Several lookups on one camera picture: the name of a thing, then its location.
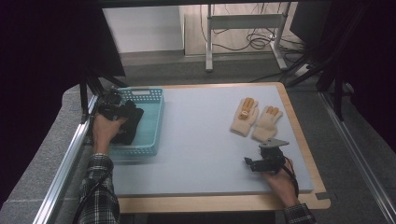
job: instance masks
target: aluminum frame rail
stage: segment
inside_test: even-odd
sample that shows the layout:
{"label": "aluminum frame rail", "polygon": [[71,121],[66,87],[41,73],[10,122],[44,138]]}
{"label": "aluminum frame rail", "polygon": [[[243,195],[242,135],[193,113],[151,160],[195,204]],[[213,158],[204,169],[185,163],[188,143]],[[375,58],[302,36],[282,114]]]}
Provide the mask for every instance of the aluminum frame rail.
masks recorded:
{"label": "aluminum frame rail", "polygon": [[385,219],[389,224],[395,224],[396,209],[391,198],[388,196],[387,192],[385,191],[384,187],[379,182],[379,180],[375,177],[373,170],[370,168],[366,159],[364,159],[364,156],[362,155],[359,146],[356,144],[355,140],[350,134],[345,123],[343,121],[340,121],[340,119],[332,110],[332,100],[330,99],[330,96],[323,92],[320,92],[319,96],[323,100],[323,103],[327,108],[327,111],[332,119],[332,122],[335,125],[335,128],[340,133],[341,137],[346,143],[346,147],[353,161],[355,162],[359,171],[361,172],[361,176],[366,182],[367,187],[372,192],[375,201],[379,206],[379,209],[382,211]]}
{"label": "aluminum frame rail", "polygon": [[[96,101],[98,100],[98,96],[93,96],[89,103],[89,112],[91,114]],[[50,219],[50,216],[55,209],[55,205],[58,202],[59,195],[62,192],[64,187],[64,182],[67,180],[69,176],[70,170],[73,166],[73,163],[76,160],[77,154],[81,145],[84,141],[84,137],[90,127],[90,120],[87,119],[84,123],[79,124],[77,130],[73,136],[72,141],[70,142],[69,148],[67,149],[64,159],[49,187],[49,191],[47,192],[46,197],[44,198],[43,203],[38,210],[35,220],[33,223],[47,223]]]}

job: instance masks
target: metal frame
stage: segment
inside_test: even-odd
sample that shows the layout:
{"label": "metal frame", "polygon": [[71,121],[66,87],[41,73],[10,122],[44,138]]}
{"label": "metal frame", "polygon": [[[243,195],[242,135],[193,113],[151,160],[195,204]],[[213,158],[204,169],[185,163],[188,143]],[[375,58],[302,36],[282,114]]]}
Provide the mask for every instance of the metal frame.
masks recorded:
{"label": "metal frame", "polygon": [[[89,111],[92,112],[95,103],[98,99],[98,96],[93,96],[89,103]],[[76,160],[77,154],[81,145],[83,143],[84,137],[90,127],[90,120],[87,119],[84,123],[78,125],[75,135],[73,136],[72,141],[70,142],[69,148],[64,155],[64,159],[49,187],[49,191],[47,192],[46,197],[44,198],[43,203],[40,206],[40,209],[35,216],[35,220],[33,223],[47,223],[52,215],[52,212],[55,208],[56,203],[58,202],[59,195],[64,186],[64,182],[66,181],[70,170],[72,169],[73,163]]]}
{"label": "metal frame", "polygon": [[361,150],[359,149],[358,145],[350,134],[345,123],[341,121],[332,110],[332,99],[330,98],[329,94],[320,92],[319,96],[322,99],[323,104],[325,104],[327,112],[329,113],[335,128],[343,138],[346,144],[346,148],[348,149],[353,161],[361,172],[361,176],[366,182],[367,187],[373,194],[373,197],[375,198],[379,209],[381,209],[385,219],[389,224],[395,224],[396,208],[392,202],[392,199],[388,196],[382,184],[375,177],[373,170],[367,163],[366,159],[364,159],[364,156],[361,154]]}
{"label": "metal frame", "polygon": [[212,16],[212,7],[207,5],[206,72],[213,71],[212,30],[253,28],[277,28],[276,38],[271,41],[270,46],[280,70],[286,70],[288,67],[280,53],[279,42],[285,29],[290,4],[291,2],[287,2],[282,14],[234,16]]}

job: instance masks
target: metal stand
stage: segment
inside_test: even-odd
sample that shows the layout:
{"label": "metal stand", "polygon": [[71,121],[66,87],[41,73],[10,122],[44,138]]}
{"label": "metal stand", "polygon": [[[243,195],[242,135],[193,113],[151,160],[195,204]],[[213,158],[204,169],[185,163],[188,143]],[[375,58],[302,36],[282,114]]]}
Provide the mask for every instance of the metal stand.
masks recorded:
{"label": "metal stand", "polygon": [[277,28],[276,38],[271,41],[270,46],[280,70],[286,70],[288,67],[280,54],[279,42],[288,18],[290,4],[291,2],[287,3],[282,14],[235,16],[212,16],[211,5],[207,5],[206,72],[213,71],[212,30],[255,28]]}

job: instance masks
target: white wall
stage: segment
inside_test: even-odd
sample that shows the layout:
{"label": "white wall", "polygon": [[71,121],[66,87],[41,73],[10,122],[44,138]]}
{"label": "white wall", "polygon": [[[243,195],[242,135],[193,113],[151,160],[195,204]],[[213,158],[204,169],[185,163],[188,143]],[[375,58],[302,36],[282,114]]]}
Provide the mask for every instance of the white wall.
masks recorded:
{"label": "white wall", "polygon": [[103,9],[119,53],[183,49],[179,6]]}

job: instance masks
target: blue plastic basket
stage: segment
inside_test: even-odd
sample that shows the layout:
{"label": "blue plastic basket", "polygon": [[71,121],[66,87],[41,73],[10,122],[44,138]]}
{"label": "blue plastic basket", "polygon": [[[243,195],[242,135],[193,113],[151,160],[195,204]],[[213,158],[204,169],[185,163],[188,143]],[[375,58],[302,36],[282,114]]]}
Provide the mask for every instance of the blue plastic basket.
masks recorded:
{"label": "blue plastic basket", "polygon": [[128,161],[136,157],[157,155],[163,119],[163,89],[120,88],[121,103],[132,100],[144,114],[139,121],[136,136],[131,145],[110,145],[110,157],[113,161]]}

